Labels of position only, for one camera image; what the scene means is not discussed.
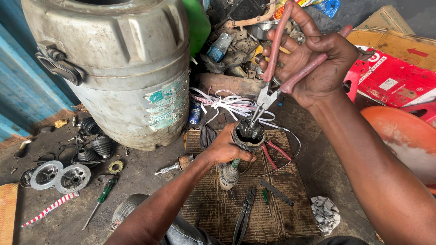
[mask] peeling label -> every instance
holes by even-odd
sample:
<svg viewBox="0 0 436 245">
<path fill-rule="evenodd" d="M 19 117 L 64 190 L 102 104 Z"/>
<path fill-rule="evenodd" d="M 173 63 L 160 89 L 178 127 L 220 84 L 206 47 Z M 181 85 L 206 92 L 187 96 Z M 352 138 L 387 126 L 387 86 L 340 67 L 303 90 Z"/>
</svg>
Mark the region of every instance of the peeling label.
<svg viewBox="0 0 436 245">
<path fill-rule="evenodd" d="M 183 74 L 176 81 L 166 84 L 161 90 L 146 94 L 145 98 L 157 107 L 148 108 L 150 129 L 158 131 L 171 126 L 188 106 L 188 83 Z"/>
</svg>

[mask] pliers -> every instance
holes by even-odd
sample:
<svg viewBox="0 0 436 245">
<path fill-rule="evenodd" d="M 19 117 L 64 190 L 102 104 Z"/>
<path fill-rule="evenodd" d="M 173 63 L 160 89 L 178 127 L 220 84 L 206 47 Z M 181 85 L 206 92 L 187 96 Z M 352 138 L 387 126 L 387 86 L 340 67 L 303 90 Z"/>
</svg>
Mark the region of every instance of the pliers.
<svg viewBox="0 0 436 245">
<path fill-rule="evenodd" d="M 292 160 L 292 158 L 286 154 L 286 152 L 284 150 L 282 150 L 280 147 L 276 146 L 275 144 L 273 144 L 271 142 L 271 140 L 268 140 L 266 142 L 269 146 L 271 146 L 272 148 L 276 149 L 277 151 L 279 151 L 284 157 L 286 157 L 289 161 Z M 277 170 L 277 166 L 276 164 L 273 162 L 273 160 L 271 159 L 271 157 L 268 154 L 268 150 L 266 149 L 266 145 L 262 144 L 262 146 L 260 147 L 262 148 L 263 152 L 265 153 L 266 158 L 268 159 L 269 163 L 271 163 L 272 167 L 274 168 L 274 170 Z"/>
<path fill-rule="evenodd" d="M 253 206 L 255 193 L 256 193 L 255 188 L 253 187 L 248 188 L 248 192 L 244 198 L 244 203 L 242 204 L 241 214 L 239 215 L 238 221 L 236 222 L 232 245 L 240 245 L 242 243 L 242 239 L 244 238 L 245 231 L 247 230 L 248 216 L 250 215 L 250 211 Z M 238 237 L 238 231 L 241 227 L 242 220 L 244 220 L 244 224 L 242 225 L 241 235 L 239 236 L 238 243 L 236 243 L 236 238 Z"/>
</svg>

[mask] green-handled screwdriver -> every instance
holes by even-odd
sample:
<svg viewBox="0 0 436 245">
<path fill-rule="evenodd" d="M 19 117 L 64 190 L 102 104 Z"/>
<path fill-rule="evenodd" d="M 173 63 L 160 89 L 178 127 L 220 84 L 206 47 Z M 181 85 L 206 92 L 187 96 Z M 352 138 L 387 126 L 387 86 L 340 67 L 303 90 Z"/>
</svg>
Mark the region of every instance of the green-handled screwdriver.
<svg viewBox="0 0 436 245">
<path fill-rule="evenodd" d="M 269 209 L 269 202 L 268 202 L 268 197 L 266 195 L 266 190 L 265 189 L 262 190 L 262 194 L 263 194 L 263 198 L 265 199 L 266 206 L 268 207 L 269 216 L 271 217 L 271 210 Z"/>
<path fill-rule="evenodd" d="M 97 199 L 97 206 L 94 208 L 94 211 L 92 211 L 91 216 L 89 217 L 88 221 L 86 222 L 85 226 L 83 227 L 82 231 L 85 230 L 86 226 L 88 226 L 89 221 L 92 219 L 92 217 L 95 214 L 95 211 L 97 211 L 97 208 L 99 208 L 100 204 L 105 200 L 106 195 L 109 193 L 110 189 L 112 188 L 113 184 L 115 183 L 115 179 L 110 179 L 108 183 L 106 184 L 105 188 L 103 189 L 102 194 Z"/>
</svg>

